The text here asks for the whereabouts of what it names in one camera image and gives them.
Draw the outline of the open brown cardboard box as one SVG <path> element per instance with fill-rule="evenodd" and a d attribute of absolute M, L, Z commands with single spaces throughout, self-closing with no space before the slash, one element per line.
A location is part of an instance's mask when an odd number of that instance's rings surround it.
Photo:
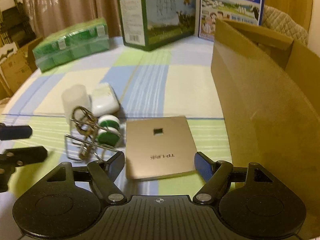
<path fill-rule="evenodd" d="M 233 164 L 257 162 L 306 205 L 300 235 L 319 236 L 319 57 L 257 25 L 217 20 L 211 72 Z"/>

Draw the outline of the white oblong plastic case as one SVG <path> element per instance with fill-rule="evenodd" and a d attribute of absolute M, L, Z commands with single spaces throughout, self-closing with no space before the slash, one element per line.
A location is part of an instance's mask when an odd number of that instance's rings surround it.
<path fill-rule="evenodd" d="M 112 114 L 120 109 L 120 104 L 109 83 L 100 83 L 91 93 L 92 113 L 99 117 Z"/>

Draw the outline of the brown curtain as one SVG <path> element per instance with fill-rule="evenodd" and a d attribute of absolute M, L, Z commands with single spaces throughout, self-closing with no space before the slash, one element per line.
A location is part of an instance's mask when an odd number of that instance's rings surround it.
<path fill-rule="evenodd" d="M 22 0 L 37 36 L 47 37 L 71 25 L 104 18 L 110 37 L 121 35 L 117 0 Z"/>

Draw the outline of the green white milk carton box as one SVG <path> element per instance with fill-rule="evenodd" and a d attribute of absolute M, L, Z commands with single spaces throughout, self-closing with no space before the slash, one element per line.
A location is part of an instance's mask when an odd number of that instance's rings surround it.
<path fill-rule="evenodd" d="M 194 35 L 196 0 L 117 0 L 125 46 L 152 51 Z"/>

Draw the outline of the translucent plastic cup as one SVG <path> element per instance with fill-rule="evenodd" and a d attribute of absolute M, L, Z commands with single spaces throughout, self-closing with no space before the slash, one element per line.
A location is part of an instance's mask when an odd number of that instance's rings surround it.
<path fill-rule="evenodd" d="M 87 94 L 87 89 L 84 85 L 76 84 L 63 91 L 61 95 L 65 119 L 70 128 L 74 128 L 71 122 L 73 110 L 78 107 L 85 107 L 91 110 L 91 100 Z"/>

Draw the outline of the black stacked shelf rack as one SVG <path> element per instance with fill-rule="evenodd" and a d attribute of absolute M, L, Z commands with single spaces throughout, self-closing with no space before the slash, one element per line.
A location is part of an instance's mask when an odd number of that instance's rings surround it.
<path fill-rule="evenodd" d="M 36 39 L 31 28 L 29 17 L 23 3 L 13 0 L 14 6 L 1 11 L 1 43 L 3 45 L 16 43 L 18 48 Z"/>

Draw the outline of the blue white milk box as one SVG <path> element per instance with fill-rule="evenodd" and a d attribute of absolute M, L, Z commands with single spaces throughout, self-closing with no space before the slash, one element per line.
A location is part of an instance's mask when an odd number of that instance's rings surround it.
<path fill-rule="evenodd" d="M 217 20 L 261 25 L 264 0 L 198 0 L 199 38 L 214 41 Z"/>

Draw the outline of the beige quilted chair cover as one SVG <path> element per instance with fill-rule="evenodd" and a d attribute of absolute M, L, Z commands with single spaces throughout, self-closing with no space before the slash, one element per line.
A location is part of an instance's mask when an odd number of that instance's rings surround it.
<path fill-rule="evenodd" d="M 274 7 L 264 6 L 262 26 L 308 45 L 308 32 L 287 13 Z"/>

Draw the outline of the green shrink-wrapped carton pack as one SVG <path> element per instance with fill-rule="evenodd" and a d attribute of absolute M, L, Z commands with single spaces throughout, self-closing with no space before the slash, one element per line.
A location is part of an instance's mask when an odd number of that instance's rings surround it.
<path fill-rule="evenodd" d="M 104 18 L 78 23 L 53 33 L 34 49 L 35 64 L 41 72 L 110 48 Z"/>

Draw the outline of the checkered pastel tablecloth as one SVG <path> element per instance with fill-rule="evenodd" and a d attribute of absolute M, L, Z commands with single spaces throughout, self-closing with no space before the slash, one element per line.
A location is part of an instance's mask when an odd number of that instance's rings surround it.
<path fill-rule="evenodd" d="M 49 156 L 12 175 L 9 190 L 1 194 L 1 226 L 12 224 L 17 197 L 59 162 L 77 155 L 76 147 L 64 141 L 69 127 L 61 95 L 78 83 L 89 93 L 98 84 L 110 84 L 121 119 L 186 116 L 197 149 L 214 160 L 229 161 L 228 137 L 210 72 L 212 55 L 213 43 L 194 36 L 152 52 L 126 47 L 121 38 L 113 38 L 107 52 L 33 74 L 1 115 L 7 125 L 30 125 L 33 135 L 2 142 L 1 149 L 42 145 Z"/>

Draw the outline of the cardboard boxes on floor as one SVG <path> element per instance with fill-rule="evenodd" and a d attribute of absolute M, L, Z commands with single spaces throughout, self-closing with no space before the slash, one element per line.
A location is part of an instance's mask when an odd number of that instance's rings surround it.
<path fill-rule="evenodd" d="M 21 48 L 17 48 L 15 42 L 1 47 L 1 89 L 6 97 L 12 97 L 37 70 L 33 49 L 42 41 L 43 38 L 39 37 Z"/>

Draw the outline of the metal wire rack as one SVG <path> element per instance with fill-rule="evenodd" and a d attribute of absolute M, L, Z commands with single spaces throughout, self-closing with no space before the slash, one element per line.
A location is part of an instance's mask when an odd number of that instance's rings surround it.
<path fill-rule="evenodd" d="M 71 122 L 74 128 L 70 128 L 69 133 L 65 135 L 65 153 L 69 160 L 80 163 L 88 161 L 92 155 L 102 160 L 106 151 L 117 152 L 120 141 L 116 147 L 97 142 L 100 129 L 98 119 L 85 107 L 78 106 L 73 110 Z"/>

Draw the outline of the green white tape roll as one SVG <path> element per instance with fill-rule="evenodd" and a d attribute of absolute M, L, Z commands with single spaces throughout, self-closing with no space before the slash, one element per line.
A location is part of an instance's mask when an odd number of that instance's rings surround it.
<path fill-rule="evenodd" d="M 116 147 L 121 137 L 119 119 L 114 115 L 103 115 L 98 119 L 98 126 L 97 142 Z"/>

